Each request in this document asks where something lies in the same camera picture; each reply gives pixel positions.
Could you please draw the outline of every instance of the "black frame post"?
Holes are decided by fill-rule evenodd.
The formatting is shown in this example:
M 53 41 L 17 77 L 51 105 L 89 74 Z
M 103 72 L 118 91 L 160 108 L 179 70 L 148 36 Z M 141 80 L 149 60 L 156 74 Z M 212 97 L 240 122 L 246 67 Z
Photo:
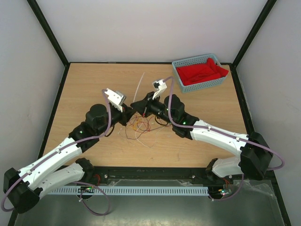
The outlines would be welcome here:
M 245 55 L 246 51 L 248 50 L 250 44 L 252 43 L 253 39 L 257 35 L 259 29 L 261 28 L 263 22 L 269 15 L 270 11 L 272 10 L 273 6 L 275 5 L 277 0 L 268 0 L 265 6 L 263 7 L 261 13 L 259 14 L 256 22 L 254 23 L 252 29 L 250 30 L 250 33 L 248 34 L 244 44 L 240 48 L 237 56 L 235 57 L 235 60 L 233 61 L 232 65 L 234 68 L 236 68 Z
M 56 53 L 60 57 L 63 65 L 66 67 L 68 65 L 69 61 L 67 60 L 60 44 L 58 44 L 58 41 L 56 40 L 56 37 L 53 34 L 46 18 L 44 17 L 44 14 L 42 13 L 37 1 L 36 0 L 27 0 L 27 2 L 30 5 L 30 7 L 32 8 L 34 14 L 36 15 L 36 18 L 38 19 L 39 23 L 42 26 L 42 28 L 44 29 L 47 37 L 49 38 L 49 40 L 50 40 L 50 42 L 53 46 L 53 48 L 55 48 Z

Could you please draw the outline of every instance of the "robotic arm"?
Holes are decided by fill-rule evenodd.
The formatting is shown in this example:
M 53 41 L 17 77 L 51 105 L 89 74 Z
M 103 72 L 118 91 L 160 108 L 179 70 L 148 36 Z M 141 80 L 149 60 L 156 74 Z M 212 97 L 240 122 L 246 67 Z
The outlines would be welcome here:
M 238 134 L 212 126 L 199 118 L 185 112 L 185 105 L 177 95 L 169 96 L 160 102 L 160 95 L 167 88 L 164 80 L 153 82 L 155 92 L 150 92 L 143 100 L 131 104 L 142 117 L 153 114 L 156 117 L 172 123 L 173 131 L 180 137 L 191 140 L 204 141 L 231 152 L 234 157 L 227 159 L 213 159 L 207 166 L 206 174 L 211 180 L 228 175 L 246 174 L 250 179 L 262 180 L 273 157 L 271 152 L 251 145 L 256 143 L 268 147 L 263 137 L 256 132 L 251 135 Z
M 107 89 L 111 116 L 102 104 L 96 104 L 86 114 L 86 120 L 78 125 L 56 148 L 32 164 L 4 174 L 3 191 L 7 193 L 13 184 L 20 180 L 8 194 L 8 198 L 18 213 L 24 213 L 34 207 L 49 192 L 74 181 L 89 181 L 94 167 L 87 159 L 77 159 L 70 166 L 58 170 L 64 163 L 84 153 L 99 141 L 99 136 L 116 123 L 126 125 L 135 114 L 135 110 L 123 102 L 126 96 Z

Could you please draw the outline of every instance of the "gray floor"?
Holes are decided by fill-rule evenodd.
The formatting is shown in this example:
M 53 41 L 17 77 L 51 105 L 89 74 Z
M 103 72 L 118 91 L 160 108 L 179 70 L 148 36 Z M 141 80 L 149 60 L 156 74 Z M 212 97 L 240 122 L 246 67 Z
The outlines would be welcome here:
M 110 196 L 111 213 L 90 214 L 75 195 L 47 195 L 37 206 L 17 218 L 16 226 L 281 226 L 284 225 L 270 186 L 245 185 L 236 197 L 211 202 L 202 196 Z M 104 212 L 107 201 L 95 196 L 87 201 Z

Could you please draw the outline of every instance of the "white wire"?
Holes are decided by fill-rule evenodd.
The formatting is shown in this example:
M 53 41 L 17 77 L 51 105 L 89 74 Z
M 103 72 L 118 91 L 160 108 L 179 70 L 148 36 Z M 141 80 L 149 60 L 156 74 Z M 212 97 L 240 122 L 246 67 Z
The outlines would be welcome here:
M 144 74 L 145 74 L 145 72 L 143 72 L 143 74 L 142 74 L 142 76 L 141 76 L 141 78 L 140 78 L 140 81 L 139 81 L 139 83 L 138 83 L 138 86 L 137 86 L 137 89 L 136 89 L 136 92 L 135 92 L 135 96 L 134 96 L 133 102 L 135 102 L 136 95 L 137 95 L 137 92 L 138 92 L 138 89 L 139 89 L 139 86 L 140 86 L 140 83 L 141 83 L 141 81 L 142 81 L 142 79 L 143 79 Z
M 142 144 L 142 145 L 145 146 L 145 147 L 148 147 L 147 145 L 145 145 L 144 143 L 142 143 L 142 142 L 137 138 L 137 131 L 138 131 L 138 129 L 140 129 L 140 127 L 141 127 L 142 125 L 144 125 L 143 122 L 144 122 L 144 118 L 142 118 L 142 123 L 141 123 L 141 125 L 137 128 L 137 130 L 136 130 L 136 132 L 135 132 L 135 138 L 136 138 L 136 140 L 137 140 L 140 144 Z M 154 142 L 154 144 L 153 144 L 151 147 L 148 147 L 148 148 L 152 148 L 153 146 L 155 146 L 155 144 L 156 144 L 156 142 L 157 142 L 157 134 L 158 134 L 159 131 L 161 131 L 161 130 L 164 129 L 164 128 L 165 128 L 165 126 L 162 127 L 161 129 L 159 129 L 159 130 L 156 132 L 155 142 Z

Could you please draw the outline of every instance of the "black metal frame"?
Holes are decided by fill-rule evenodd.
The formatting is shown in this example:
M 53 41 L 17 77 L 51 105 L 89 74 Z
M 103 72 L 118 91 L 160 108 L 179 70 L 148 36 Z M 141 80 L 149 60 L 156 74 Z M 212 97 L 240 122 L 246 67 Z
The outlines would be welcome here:
M 38 21 L 40 22 L 42 28 L 44 29 L 46 35 L 48 36 L 50 42 L 52 43 L 54 49 L 56 50 L 58 56 L 60 57 L 63 65 L 65 66 L 65 71 L 62 76 L 61 84 L 55 99 L 55 103 L 50 115 L 50 119 L 48 122 L 48 126 L 46 129 L 46 133 L 41 145 L 41 149 L 39 152 L 39 158 L 43 156 L 44 149 L 47 143 L 47 139 L 50 133 L 50 129 L 53 123 L 53 119 L 56 113 L 56 109 L 58 106 L 58 103 L 60 101 L 60 97 L 63 91 L 64 83 L 66 81 L 66 77 L 68 74 L 68 70 L 70 67 L 71 62 L 69 62 L 62 51 L 58 41 L 56 40 L 46 18 L 44 17 L 41 9 L 39 8 L 36 0 L 27 0 L 29 5 L 31 6 L 34 14 L 36 15 Z M 262 9 L 260 15 L 258 16 L 254 26 L 252 27 L 250 33 L 248 34 L 244 44 L 242 45 L 239 53 L 237 54 L 235 60 L 233 63 L 224 63 L 224 65 L 229 65 L 233 83 L 235 85 L 235 90 L 237 93 L 240 109 L 243 115 L 244 123 L 246 126 L 246 131 L 248 134 L 254 131 L 254 127 L 252 124 L 252 120 L 250 117 L 250 113 L 246 104 L 245 96 L 242 91 L 242 87 L 239 81 L 239 77 L 236 71 L 236 68 L 243 58 L 244 54 L 246 53 L 247 49 L 251 45 L 253 39 L 255 38 L 256 34 L 258 33 L 259 29 L 261 28 L 262 24 L 264 23 L 265 19 L 267 18 L 269 12 L 272 10 L 273 6 L 275 5 L 277 0 L 267 0 L 264 8 Z M 170 64 L 171 62 L 114 62 L 118 64 Z M 118 178 L 127 178 L 127 179 L 182 179 L 182 180 L 189 180 L 194 184 L 203 184 L 206 186 L 219 186 L 222 184 L 222 182 L 217 182 L 216 184 L 212 184 L 210 181 L 206 181 L 206 179 L 198 177 L 198 175 L 203 175 L 205 173 L 205 168 L 141 168 L 141 167 L 96 167 L 95 168 L 97 173 L 104 178 L 104 181 L 107 182 L 108 179 L 110 179 L 111 176 L 114 176 L 114 179 Z M 240 179 L 240 176 L 233 176 L 232 179 Z M 282 199 L 282 195 L 275 177 L 275 174 L 273 171 L 268 171 L 266 173 L 265 179 L 268 179 L 271 181 L 272 186 L 274 188 L 274 193 L 277 197 L 277 201 L 281 210 L 281 214 L 284 220 L 285 225 L 291 225 L 288 214 L 285 209 L 285 205 Z M 13 211 L 9 226 L 13 226 L 15 224 L 17 217 L 17 212 Z

